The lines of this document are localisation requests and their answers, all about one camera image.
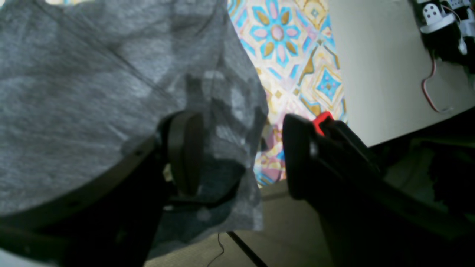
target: red wire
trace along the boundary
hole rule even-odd
[[[430,76],[425,78],[424,80],[422,80],[422,92],[424,92],[424,96],[426,97],[427,101],[429,102],[429,105],[432,107],[432,109],[438,113],[445,113],[447,111],[451,111],[453,108],[450,107],[450,108],[446,108],[446,109],[443,109],[443,110],[439,110],[436,108],[436,106],[434,105],[434,102],[432,101],[432,99],[430,98],[429,94],[427,93],[427,88],[426,88],[426,82],[431,79],[432,77],[434,77],[434,75],[436,74],[436,58],[434,57],[434,53],[430,53],[430,58],[432,59],[432,72],[430,73]]]

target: red clip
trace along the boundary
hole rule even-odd
[[[318,115],[316,119],[313,120],[313,125],[315,126],[315,130],[319,135],[325,136],[323,131],[320,128],[320,123],[324,122],[327,118],[330,118],[333,120],[333,116],[330,112],[325,111],[322,114]]]

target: wire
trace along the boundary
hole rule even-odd
[[[434,77],[434,75],[436,74],[436,67],[437,67],[434,52],[430,53],[430,58],[432,59],[432,72],[430,73],[429,77],[422,80],[422,92],[424,92],[424,96],[426,97],[427,101],[429,102],[429,104],[430,104],[430,106],[432,107],[433,110],[435,110],[438,113],[446,113],[446,112],[449,112],[449,111],[453,110],[454,108],[449,107],[449,108],[445,108],[443,110],[437,109],[436,106],[434,105],[434,102],[432,101],[432,98],[430,98],[429,93],[427,92],[426,82],[428,80],[430,80],[432,77]]]
[[[221,249],[222,249],[223,251],[222,251],[219,255],[217,255],[216,257],[214,257],[214,259],[208,263],[208,266],[207,266],[207,267],[209,267],[209,266],[211,265],[211,263],[213,263],[213,261],[215,261],[217,258],[219,258],[219,256],[221,256],[221,255],[224,254],[224,246],[223,246],[223,244],[221,244],[221,241],[219,240],[219,234],[220,234],[220,233],[218,233],[218,244],[219,244],[219,246],[221,247]]]
[[[460,19],[460,17],[458,16],[457,12],[455,12],[453,9],[449,8],[449,7],[446,7],[444,5],[442,5],[443,8],[445,8],[446,10],[452,12],[454,15],[457,16],[457,19],[458,19],[458,23],[462,22],[462,20]]]

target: gray t-shirt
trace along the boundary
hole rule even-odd
[[[179,110],[203,113],[197,197],[166,212],[151,257],[216,231],[262,227],[254,157],[265,92],[226,0],[96,0],[0,10],[0,215],[45,203],[118,163]],[[244,167],[244,174],[236,172]]]

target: colorful tile pattern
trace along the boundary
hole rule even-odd
[[[76,4],[86,0],[47,0]],[[282,123],[324,111],[347,122],[328,0],[227,0],[234,28],[266,90],[269,115],[254,171],[259,185],[285,179]]]

